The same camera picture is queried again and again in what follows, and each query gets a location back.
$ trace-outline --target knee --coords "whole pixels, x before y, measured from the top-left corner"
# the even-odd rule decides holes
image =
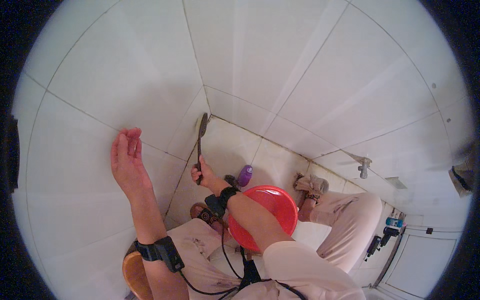
[[[358,197],[359,202],[362,204],[362,208],[371,212],[372,215],[380,216],[383,210],[383,205],[379,196],[371,192],[365,192],[361,193]]]

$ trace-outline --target black cable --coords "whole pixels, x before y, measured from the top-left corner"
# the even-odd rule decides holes
[[[235,290],[228,292],[227,294],[225,294],[225,295],[223,295],[222,297],[218,298],[218,300],[222,300],[223,298],[225,298],[226,296],[230,295],[230,294],[233,293],[234,291],[235,291]]]
[[[188,286],[193,289],[194,291],[196,291],[197,293],[200,293],[200,294],[203,294],[203,295],[209,295],[209,296],[215,296],[215,295],[221,295],[221,294],[225,294],[225,293],[231,293],[233,291],[235,291],[237,289],[237,287],[234,287],[234,288],[231,288],[231,289],[227,289],[227,290],[224,290],[222,292],[216,292],[216,293],[207,293],[207,292],[202,292],[200,290],[197,290],[196,288],[194,288],[191,283],[187,280],[187,278],[185,278],[185,275],[183,274],[183,272],[180,270],[179,271],[180,275],[183,277],[183,280],[185,280],[185,282],[188,284]]]
[[[223,227],[223,222],[219,222],[221,225],[222,225],[222,251],[223,251],[223,255],[225,255],[225,258],[227,260],[227,263],[228,265],[230,266],[230,269],[232,269],[233,273],[235,273],[235,275],[237,276],[238,279],[243,279],[242,277],[240,277],[237,272],[235,272],[235,269],[233,269],[233,266],[232,264],[230,263],[230,260],[228,259],[227,257],[227,253],[225,252],[225,246],[223,244],[223,239],[224,239],[224,235],[225,235],[225,228]]]

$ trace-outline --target purple object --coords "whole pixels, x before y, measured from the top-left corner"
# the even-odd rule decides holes
[[[248,182],[252,178],[252,171],[253,169],[250,165],[246,165],[243,167],[243,169],[240,171],[239,176],[237,177],[239,186],[244,187],[248,184]]]

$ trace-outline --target white tile floor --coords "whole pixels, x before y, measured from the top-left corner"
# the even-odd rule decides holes
[[[219,119],[210,118],[207,131],[202,139],[202,153],[206,161],[213,167],[218,176],[232,174],[237,176],[245,164],[253,167],[253,177],[244,190],[261,184],[278,186],[292,195],[296,201],[300,194],[293,190],[292,183],[297,172],[325,178],[330,184],[330,190],[343,193],[359,193],[365,190],[347,181],[345,178],[327,170],[302,156],[283,148],[269,140],[257,136],[248,130]],[[193,150],[187,167],[184,170],[180,183],[175,191],[169,211],[165,218],[168,229],[179,226],[190,220],[190,207],[195,202],[203,202],[210,195],[206,188],[195,185],[190,177],[190,167],[196,163],[197,152]],[[382,236],[385,219],[391,215],[393,207],[383,202],[383,212],[374,234]],[[311,222],[298,222],[292,237],[313,249],[325,240],[330,233],[330,227]],[[391,238],[381,251],[376,252],[367,262],[360,257],[350,275],[361,287],[374,283],[385,265],[396,238]],[[228,244],[226,251],[231,262],[237,270],[241,271],[242,263],[239,255],[234,255],[235,243]],[[227,274],[232,274],[223,253],[219,248],[211,257],[211,262]],[[255,262],[261,276],[265,276],[263,262],[260,257]]]

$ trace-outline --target black wrist strap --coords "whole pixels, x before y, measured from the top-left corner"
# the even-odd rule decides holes
[[[155,250],[155,244],[145,245],[145,244],[139,243],[137,240],[134,243],[135,243],[135,248],[137,249],[138,252],[140,252],[140,255],[146,261],[154,262],[154,261],[162,260],[159,253]]]
[[[229,187],[224,188],[222,190],[222,192],[220,193],[220,197],[218,198],[218,201],[220,202],[220,205],[224,209],[226,209],[228,200],[230,199],[231,196],[235,195],[237,192],[240,192],[240,190],[233,187],[233,186],[229,186]]]

